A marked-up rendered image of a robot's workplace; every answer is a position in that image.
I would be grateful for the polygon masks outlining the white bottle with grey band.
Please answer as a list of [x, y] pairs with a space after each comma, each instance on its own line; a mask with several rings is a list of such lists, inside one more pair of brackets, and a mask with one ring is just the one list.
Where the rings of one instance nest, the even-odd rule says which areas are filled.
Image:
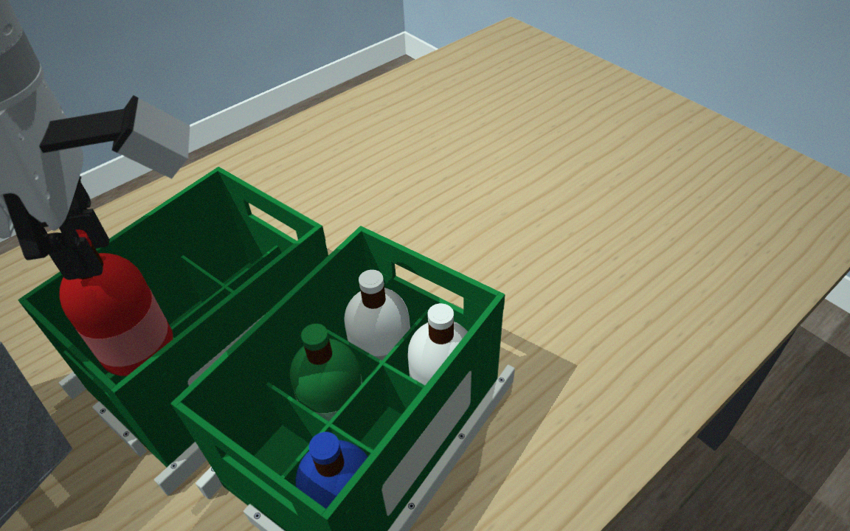
[[408, 346], [410, 377], [427, 384], [467, 333], [461, 324], [453, 322], [451, 306], [440, 303], [429, 307], [428, 322], [415, 331]]

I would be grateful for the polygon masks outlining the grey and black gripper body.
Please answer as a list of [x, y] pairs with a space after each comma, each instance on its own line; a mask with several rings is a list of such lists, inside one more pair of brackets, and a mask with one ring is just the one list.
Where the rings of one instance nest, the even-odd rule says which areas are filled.
[[82, 170], [82, 148], [43, 153], [39, 147], [49, 122], [66, 118], [43, 67], [21, 93], [0, 102], [0, 238], [11, 237], [14, 230], [2, 194], [19, 196], [28, 214], [52, 231], [66, 221]]

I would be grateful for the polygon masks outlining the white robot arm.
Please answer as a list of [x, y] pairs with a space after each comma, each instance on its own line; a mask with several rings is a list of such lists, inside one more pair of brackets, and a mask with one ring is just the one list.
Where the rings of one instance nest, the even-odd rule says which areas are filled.
[[[9, 0], [0, 0], [0, 102], [28, 87], [40, 67]], [[114, 141], [114, 152], [172, 179], [188, 159], [189, 138], [189, 125], [133, 95], [124, 110], [50, 121], [39, 147], [47, 153]]]

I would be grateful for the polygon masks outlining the blue bottle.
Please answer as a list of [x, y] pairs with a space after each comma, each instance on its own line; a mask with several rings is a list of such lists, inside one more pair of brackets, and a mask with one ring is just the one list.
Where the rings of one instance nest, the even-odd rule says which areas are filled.
[[367, 458], [357, 445], [321, 431], [298, 465], [296, 487], [327, 508]]

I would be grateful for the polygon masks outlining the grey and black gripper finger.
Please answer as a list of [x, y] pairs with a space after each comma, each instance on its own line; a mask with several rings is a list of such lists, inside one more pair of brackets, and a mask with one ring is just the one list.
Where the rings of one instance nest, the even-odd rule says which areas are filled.
[[86, 238], [80, 237], [75, 231], [68, 215], [59, 228], [61, 233], [47, 233], [44, 227], [48, 225], [28, 214], [19, 196], [15, 194], [3, 194], [3, 196], [21, 252], [27, 261], [49, 255], [56, 263], [62, 277], [69, 281], [99, 276], [103, 273], [103, 266], [99, 263], [97, 255], [92, 251]]
[[91, 207], [90, 195], [85, 191], [81, 181], [78, 181], [68, 216], [75, 229], [81, 229], [87, 233], [96, 249], [104, 248], [109, 245], [108, 235], [94, 210], [87, 209], [89, 207]]

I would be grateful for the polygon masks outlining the green plastic bottle crate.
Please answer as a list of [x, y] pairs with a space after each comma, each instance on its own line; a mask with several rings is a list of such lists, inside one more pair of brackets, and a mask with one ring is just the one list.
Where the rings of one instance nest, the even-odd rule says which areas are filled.
[[18, 300], [91, 395], [166, 468], [195, 442], [170, 403], [328, 256], [322, 225], [220, 166], [97, 252], [137, 266], [173, 331], [128, 376], [106, 371], [69, 322], [60, 272]]
[[[395, 263], [462, 296], [463, 309], [397, 277]], [[382, 360], [345, 335], [365, 270], [379, 270], [410, 315]], [[410, 377], [408, 346], [440, 303], [468, 333], [422, 384]], [[170, 404], [226, 490], [281, 529], [388, 531], [498, 380], [503, 310], [504, 293], [359, 226]], [[297, 401], [290, 382], [310, 324], [352, 350], [363, 379], [330, 421]], [[327, 509], [296, 487], [321, 431], [368, 456]]]

